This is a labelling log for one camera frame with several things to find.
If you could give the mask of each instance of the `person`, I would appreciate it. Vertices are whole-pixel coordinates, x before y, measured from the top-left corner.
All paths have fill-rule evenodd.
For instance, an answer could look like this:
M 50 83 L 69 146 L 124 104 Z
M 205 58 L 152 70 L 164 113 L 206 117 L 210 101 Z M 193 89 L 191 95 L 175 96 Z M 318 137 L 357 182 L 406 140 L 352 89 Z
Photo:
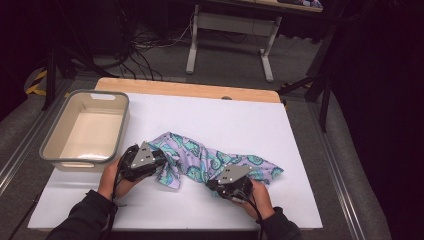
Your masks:
M 47 240 L 97 240 L 102 236 L 108 226 L 108 221 L 111 219 L 113 221 L 111 216 L 114 216 L 117 211 L 116 205 L 112 202 L 112 192 L 118 162 L 114 161 L 105 167 L 97 192 L 90 190 L 84 199 L 71 209 L 68 218 L 49 233 Z M 142 181 L 142 178 L 136 182 L 121 180 L 116 188 L 116 198 L 125 196 L 140 181 Z M 269 240 L 302 239 L 299 228 L 287 219 L 282 208 L 272 207 L 266 187 L 255 180 L 252 180 L 252 184 L 253 196 L 251 196 L 251 199 L 256 203 L 256 207 L 262 216 L 262 227 L 267 238 Z M 234 204 L 239 205 L 250 217 L 258 220 L 255 209 L 249 203 L 234 202 Z

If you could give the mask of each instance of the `cloth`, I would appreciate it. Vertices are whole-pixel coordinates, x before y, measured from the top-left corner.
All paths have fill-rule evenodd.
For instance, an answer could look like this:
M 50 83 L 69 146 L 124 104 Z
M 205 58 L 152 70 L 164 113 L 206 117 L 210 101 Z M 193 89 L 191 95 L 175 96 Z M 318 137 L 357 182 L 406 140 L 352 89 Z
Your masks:
M 269 185 L 283 169 L 255 155 L 226 154 L 206 148 L 203 144 L 175 133 L 167 132 L 148 143 L 153 151 L 162 150 L 168 162 L 158 175 L 160 183 L 174 189 L 180 186 L 180 174 L 199 183 L 215 179 L 226 165 L 250 166 L 251 179 Z
M 97 192 L 90 190 L 77 203 L 60 225 L 47 236 L 47 240 L 97 240 L 108 221 L 114 204 Z M 264 232 L 270 240 L 301 240 L 299 228 L 284 216 L 281 208 L 274 208 L 275 214 L 263 221 Z

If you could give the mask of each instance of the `desk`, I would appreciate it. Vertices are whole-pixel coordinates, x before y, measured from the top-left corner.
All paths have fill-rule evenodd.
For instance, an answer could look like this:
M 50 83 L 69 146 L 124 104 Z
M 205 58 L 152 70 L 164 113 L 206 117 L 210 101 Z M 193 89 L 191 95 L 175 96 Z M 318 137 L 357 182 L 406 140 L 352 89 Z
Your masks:
M 321 8 L 306 7 L 294 4 L 279 3 L 277 0 L 241 0 L 239 2 L 250 3 L 250 6 L 254 8 L 256 5 L 272 6 L 281 9 L 295 9 L 310 12 L 321 12 Z M 193 31 L 189 56 L 187 60 L 186 73 L 192 74 L 194 72 L 194 64 L 196 61 L 197 54 L 197 31 L 199 28 L 219 30 L 235 33 L 253 34 L 256 36 L 267 36 L 268 44 L 266 48 L 260 49 L 260 57 L 262 66 L 265 73 L 265 79 L 268 82 L 274 81 L 272 75 L 271 65 L 269 63 L 269 53 L 274 43 L 275 37 L 280 27 L 282 17 L 277 15 L 274 21 L 261 20 L 261 19 L 250 19 L 244 17 L 234 17 L 221 14 L 213 14 L 201 11 L 201 6 L 196 5 L 193 17 Z
M 121 152 L 134 143 L 150 141 L 171 131 L 223 152 L 261 156 L 285 170 L 269 188 L 273 203 L 284 206 L 285 214 L 301 228 L 322 227 L 284 106 L 277 103 L 278 97 L 273 92 L 110 78 L 100 79 L 96 89 L 124 90 L 130 98 L 130 118 Z M 184 91 L 190 97 L 150 95 L 173 92 L 183 95 Z M 225 95 L 237 99 L 247 92 L 257 99 L 261 95 L 266 97 L 264 102 L 192 97 L 203 95 L 201 92 L 209 92 L 209 96 L 215 98 Z M 97 189 L 100 176 L 101 173 L 55 169 L 28 227 L 48 230 L 58 225 L 89 189 Z M 258 228 L 243 209 L 212 197 L 203 184 L 186 176 L 182 176 L 178 190 L 149 177 L 131 190 L 121 203 L 127 206 L 119 209 L 115 230 Z

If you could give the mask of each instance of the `patterned cloth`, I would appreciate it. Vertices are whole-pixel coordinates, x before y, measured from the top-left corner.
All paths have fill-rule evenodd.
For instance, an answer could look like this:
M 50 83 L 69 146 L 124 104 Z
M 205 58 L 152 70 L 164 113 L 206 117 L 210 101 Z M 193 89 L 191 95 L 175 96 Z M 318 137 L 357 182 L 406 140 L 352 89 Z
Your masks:
M 165 153 L 168 162 L 158 175 L 158 180 L 174 189 L 180 186 L 180 174 L 187 175 L 196 182 L 206 183 L 209 179 L 215 179 L 230 164 L 251 166 L 253 170 L 247 176 L 267 185 L 283 172 L 283 169 L 260 157 L 225 154 L 170 132 L 148 144 L 152 151 L 160 149 Z

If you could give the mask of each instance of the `white table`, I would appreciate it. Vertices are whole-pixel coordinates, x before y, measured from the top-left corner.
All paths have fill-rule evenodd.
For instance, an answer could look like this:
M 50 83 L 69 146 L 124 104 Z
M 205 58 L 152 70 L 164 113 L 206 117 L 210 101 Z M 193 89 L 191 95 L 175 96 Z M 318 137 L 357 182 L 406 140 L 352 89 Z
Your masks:
M 150 141 L 171 131 L 223 152 L 258 155 L 285 170 L 269 187 L 273 204 L 283 207 L 288 218 L 300 228 L 322 228 L 282 104 L 128 95 L 130 119 L 121 153 L 134 143 Z M 101 173 L 61 172 L 55 169 L 28 227 L 49 230 L 57 226 L 89 189 L 97 189 L 100 176 Z M 241 208 L 212 197 L 207 187 L 185 176 L 179 190 L 163 186 L 154 177 L 145 179 L 121 203 L 127 206 L 119 209 L 115 230 L 258 228 Z

